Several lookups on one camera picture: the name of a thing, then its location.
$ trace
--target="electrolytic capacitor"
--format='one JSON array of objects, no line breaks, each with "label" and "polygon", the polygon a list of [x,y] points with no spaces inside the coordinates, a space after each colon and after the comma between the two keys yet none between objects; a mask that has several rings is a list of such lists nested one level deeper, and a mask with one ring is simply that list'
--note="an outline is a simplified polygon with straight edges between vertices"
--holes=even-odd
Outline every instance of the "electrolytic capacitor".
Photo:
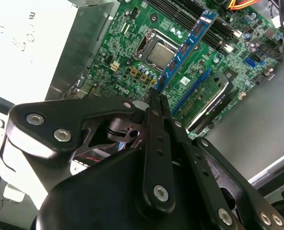
[{"label": "electrolytic capacitor", "polygon": [[126,81],[125,82],[125,88],[128,89],[130,87],[130,82]]}]

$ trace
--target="chip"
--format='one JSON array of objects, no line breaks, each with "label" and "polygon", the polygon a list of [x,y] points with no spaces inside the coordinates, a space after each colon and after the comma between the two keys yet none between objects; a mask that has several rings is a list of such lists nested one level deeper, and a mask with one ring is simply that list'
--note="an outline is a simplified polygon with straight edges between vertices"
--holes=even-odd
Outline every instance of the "chip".
[{"label": "chip", "polygon": [[148,56],[148,59],[161,69],[165,69],[170,60],[174,57],[174,54],[172,50],[168,49],[163,44],[157,43]]},{"label": "chip", "polygon": [[232,81],[236,76],[238,76],[238,73],[233,71],[231,68],[228,68],[225,72],[225,75],[230,79],[230,81]]}]

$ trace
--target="black ram slot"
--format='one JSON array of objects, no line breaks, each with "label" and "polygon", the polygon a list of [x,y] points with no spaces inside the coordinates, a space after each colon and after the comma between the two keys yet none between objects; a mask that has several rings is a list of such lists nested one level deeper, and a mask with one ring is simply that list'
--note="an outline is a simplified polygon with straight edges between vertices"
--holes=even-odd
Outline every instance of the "black ram slot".
[{"label": "black ram slot", "polygon": [[[200,15],[207,10],[206,7],[198,4],[193,0],[175,0],[183,9],[185,9],[188,13],[192,14],[196,18],[200,17]],[[226,40],[233,40],[235,38],[234,32],[235,30],[227,24],[223,19],[217,18],[217,20],[213,23],[210,30],[216,32],[221,35]]]},{"label": "black ram slot", "polygon": [[[149,0],[149,3],[152,4],[156,9],[169,16],[172,20],[177,22],[184,29],[190,31],[196,23],[196,20],[194,18],[185,14],[183,11],[180,11],[179,8],[172,5],[168,1],[162,3],[162,0]],[[221,40],[216,37],[216,35],[210,30],[204,35],[202,41],[204,41],[207,45],[211,46],[217,52],[220,52],[223,55],[227,54],[227,52],[221,45]]]}]

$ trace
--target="blue pcb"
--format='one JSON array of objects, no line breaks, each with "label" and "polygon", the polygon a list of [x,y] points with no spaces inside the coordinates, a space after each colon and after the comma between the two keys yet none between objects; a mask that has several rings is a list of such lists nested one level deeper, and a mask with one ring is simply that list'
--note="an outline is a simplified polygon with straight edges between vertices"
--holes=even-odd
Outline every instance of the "blue pcb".
[{"label": "blue pcb", "polygon": [[160,75],[154,88],[161,94],[169,84],[170,80],[180,70],[186,59],[190,56],[198,42],[214,23],[218,15],[215,12],[204,11],[196,22],[184,43],[179,47],[175,56]]}]

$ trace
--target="metal bolt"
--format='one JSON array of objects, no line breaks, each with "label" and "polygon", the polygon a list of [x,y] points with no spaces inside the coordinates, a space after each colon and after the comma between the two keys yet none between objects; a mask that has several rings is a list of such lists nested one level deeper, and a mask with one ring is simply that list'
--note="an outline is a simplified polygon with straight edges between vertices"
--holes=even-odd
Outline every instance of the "metal bolt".
[{"label": "metal bolt", "polygon": [[201,140],[201,143],[202,143],[204,146],[207,146],[207,147],[209,146],[208,142],[206,142],[204,139]]},{"label": "metal bolt", "polygon": [[220,208],[218,210],[218,215],[219,215],[219,218],[225,223],[227,224],[228,226],[231,226],[232,225],[232,218],[231,216],[229,215],[229,213],[224,210],[223,208]]},{"label": "metal bolt", "polygon": [[54,137],[60,142],[69,142],[71,140],[71,134],[65,129],[58,129],[54,132]]},{"label": "metal bolt", "polygon": [[215,64],[217,64],[217,63],[219,62],[219,58],[215,57],[215,58],[213,59],[213,62],[214,62]]},{"label": "metal bolt", "polygon": [[281,219],[277,215],[272,214],[272,217],[273,217],[274,221],[276,222],[276,224],[278,224],[279,226],[283,226],[284,225],[282,223]]},{"label": "metal bolt", "polygon": [[264,212],[260,212],[261,220],[268,226],[272,225],[271,220],[265,215]]},{"label": "metal bolt", "polygon": [[176,126],[178,126],[179,128],[182,127],[181,123],[179,121],[175,121]]},{"label": "metal bolt", "polygon": [[153,189],[153,193],[159,201],[166,202],[169,199],[169,193],[161,185],[156,185]]},{"label": "metal bolt", "polygon": [[156,110],[152,110],[152,113],[156,116],[159,116],[159,113]]},{"label": "metal bolt", "polygon": [[26,120],[29,124],[34,126],[39,126],[45,122],[45,119],[39,114],[29,114],[26,117]]},{"label": "metal bolt", "polygon": [[124,102],[124,106],[126,106],[127,108],[131,108],[131,104]]}]

